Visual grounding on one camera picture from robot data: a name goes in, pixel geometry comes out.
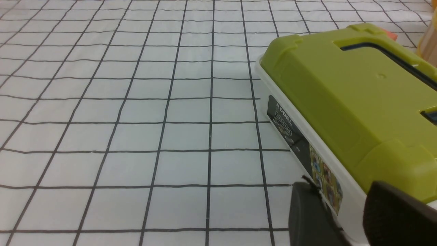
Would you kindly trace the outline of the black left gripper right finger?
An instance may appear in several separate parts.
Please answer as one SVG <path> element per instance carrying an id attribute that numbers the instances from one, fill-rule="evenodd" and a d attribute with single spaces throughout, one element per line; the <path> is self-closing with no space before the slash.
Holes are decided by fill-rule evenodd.
<path id="1" fill-rule="evenodd" d="M 384 181 L 374 181 L 365 200 L 363 229 L 371 246 L 435 246 L 437 212 Z"/>

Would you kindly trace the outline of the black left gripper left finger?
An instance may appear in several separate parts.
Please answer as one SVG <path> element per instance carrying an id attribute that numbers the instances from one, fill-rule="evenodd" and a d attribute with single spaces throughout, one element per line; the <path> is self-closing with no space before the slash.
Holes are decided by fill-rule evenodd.
<path id="1" fill-rule="evenodd" d="M 291 246 L 349 246 L 314 187 L 307 182 L 292 185 L 288 231 Z"/>

